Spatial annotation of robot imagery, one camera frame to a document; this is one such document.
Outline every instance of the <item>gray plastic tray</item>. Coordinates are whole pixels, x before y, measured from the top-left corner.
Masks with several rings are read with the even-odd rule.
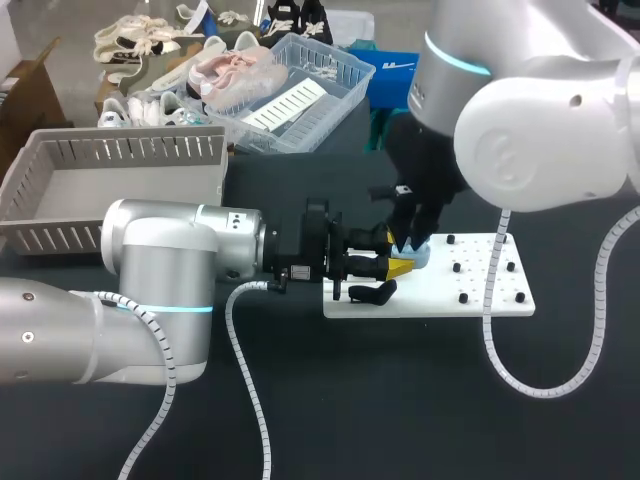
[[[224,127],[33,132],[0,187],[0,249],[99,252],[113,202],[220,205],[227,162]]]

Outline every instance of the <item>white board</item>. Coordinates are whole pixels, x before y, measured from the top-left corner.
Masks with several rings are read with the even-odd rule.
[[[495,233],[455,234],[455,243],[447,244],[447,234],[432,235],[429,245],[431,257],[426,267],[396,279],[398,290],[382,307],[351,302],[349,287],[381,282],[349,277],[342,282],[340,301],[333,300],[333,282],[324,281],[323,308],[327,318],[424,318],[424,317],[482,317],[482,298]],[[375,256],[370,252],[351,252]],[[515,264],[513,272],[507,270]],[[460,263],[459,273],[453,271]],[[516,294],[525,294],[522,303]],[[460,303],[461,293],[468,295],[466,304]],[[513,236],[507,235],[502,248],[492,315],[496,317],[528,317],[536,309],[524,267]]]

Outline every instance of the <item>robotic arm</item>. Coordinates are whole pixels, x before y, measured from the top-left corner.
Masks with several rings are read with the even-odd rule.
[[[584,0],[434,2],[387,151],[399,245],[471,187],[529,212],[637,194],[640,46]]]
[[[282,291],[290,280],[326,277],[336,285],[337,300],[347,275],[387,281],[413,264],[390,258],[386,230],[345,228],[339,217],[330,221],[326,202],[309,201],[296,247],[285,249],[279,230],[257,210],[143,200],[109,208],[104,264],[119,275],[119,293],[155,315],[171,345],[178,383],[205,370],[216,279],[271,273],[270,288]],[[348,248],[379,255],[349,255]],[[359,287],[351,296],[373,302],[385,292]],[[6,278],[0,279],[0,305],[0,383],[165,383],[154,335],[126,309],[92,294]]]

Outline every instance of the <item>cable connector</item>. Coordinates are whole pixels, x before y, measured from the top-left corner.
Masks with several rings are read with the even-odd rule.
[[[267,282],[267,290],[270,292],[277,292],[281,294],[287,293],[287,279],[289,278],[289,271],[284,268],[280,272],[280,282]]]

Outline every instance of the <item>black tabletop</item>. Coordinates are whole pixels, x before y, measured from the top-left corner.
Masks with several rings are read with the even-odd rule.
[[[389,206],[366,188],[393,182],[384,153],[232,160],[225,203],[259,208],[293,228],[307,196],[368,227]],[[608,228],[632,201],[514,215],[510,231],[537,304],[495,321],[505,364],[534,386],[581,365],[591,338],[592,271]],[[467,192],[442,231],[494,231],[499,212]],[[477,319],[329,321],[320,285],[286,296],[251,292],[235,323],[268,422],[274,479],[637,479],[640,456],[640,253],[630,232],[609,267],[609,318],[600,364],[575,394],[525,398],[486,359]],[[115,289],[97,257],[25,259],[5,252],[0,275],[67,289]],[[209,364],[179,386],[165,425],[132,479],[258,479],[257,423],[227,338],[220,285]],[[0,388],[0,478],[110,479],[153,419],[157,387],[92,384]]]

